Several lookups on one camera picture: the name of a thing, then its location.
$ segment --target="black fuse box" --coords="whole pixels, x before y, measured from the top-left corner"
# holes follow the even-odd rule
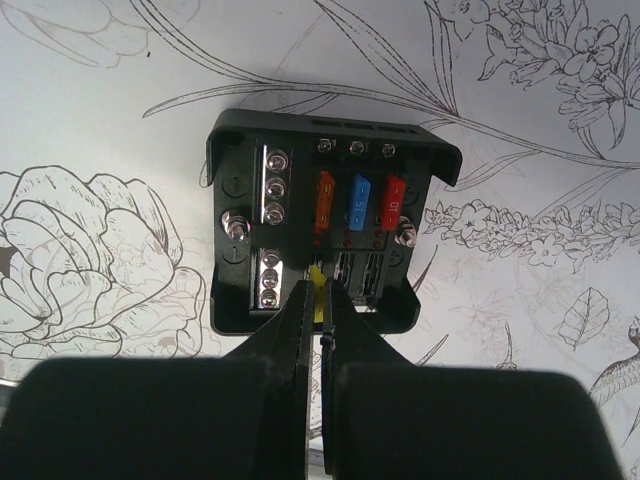
[[[226,110],[207,140],[211,326],[255,332],[315,265],[378,333],[409,330],[420,303],[406,275],[431,176],[454,186],[461,163],[417,126]]]

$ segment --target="blade fuse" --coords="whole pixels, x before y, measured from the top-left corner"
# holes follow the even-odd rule
[[[331,178],[329,172],[320,172],[318,182],[318,199],[316,200],[316,228],[326,230],[329,228],[329,216],[331,214],[331,202],[333,202],[333,192],[336,181]]]
[[[349,205],[349,229],[360,232],[364,229],[364,220],[367,215],[367,204],[371,183],[359,173],[353,180],[351,190],[351,203]]]
[[[395,230],[398,226],[405,187],[406,184],[401,178],[395,175],[387,176],[380,212],[380,224],[383,230]]]

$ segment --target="rose drawing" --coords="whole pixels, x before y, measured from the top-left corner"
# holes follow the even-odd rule
[[[140,180],[0,173],[0,377],[57,355],[196,355],[205,282]]]

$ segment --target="floral wallpaper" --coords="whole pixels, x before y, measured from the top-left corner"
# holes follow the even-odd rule
[[[224,108],[420,124],[465,160],[431,185],[418,324],[387,341],[577,378],[637,478],[640,4],[391,3],[0,0],[0,377],[242,341],[207,308]]]

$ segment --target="red fuse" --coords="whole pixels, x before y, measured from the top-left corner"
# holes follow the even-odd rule
[[[383,230],[395,230],[398,226],[406,186],[404,180],[395,175],[387,177],[387,184],[382,194],[382,209],[380,212],[380,222]]]

